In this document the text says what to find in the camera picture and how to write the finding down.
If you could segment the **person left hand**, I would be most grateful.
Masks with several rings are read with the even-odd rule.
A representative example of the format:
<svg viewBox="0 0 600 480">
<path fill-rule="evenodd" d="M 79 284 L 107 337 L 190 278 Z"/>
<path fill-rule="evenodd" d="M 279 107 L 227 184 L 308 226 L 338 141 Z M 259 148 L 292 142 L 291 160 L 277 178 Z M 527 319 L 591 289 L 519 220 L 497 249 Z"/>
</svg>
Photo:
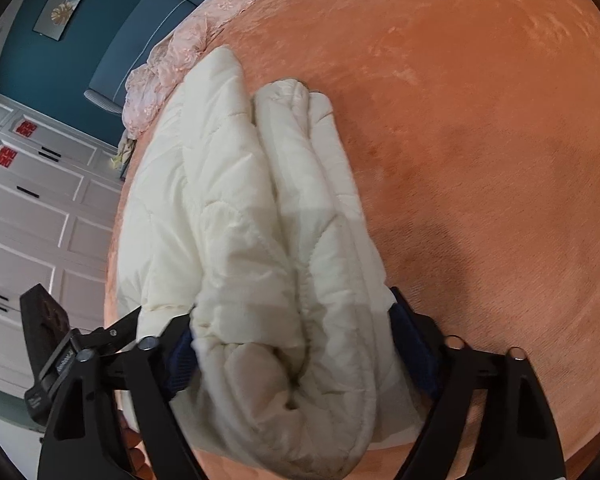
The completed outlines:
<svg viewBox="0 0 600 480">
<path fill-rule="evenodd" d="M 142 438 L 134 431 L 126 421 L 122 411 L 118 411 L 119 422 L 122 430 L 124 442 L 128 448 L 129 458 L 133 468 L 135 477 L 143 480 L 154 480 L 155 475 L 151 466 L 147 463 L 144 452 L 140 449 Z"/>
</svg>

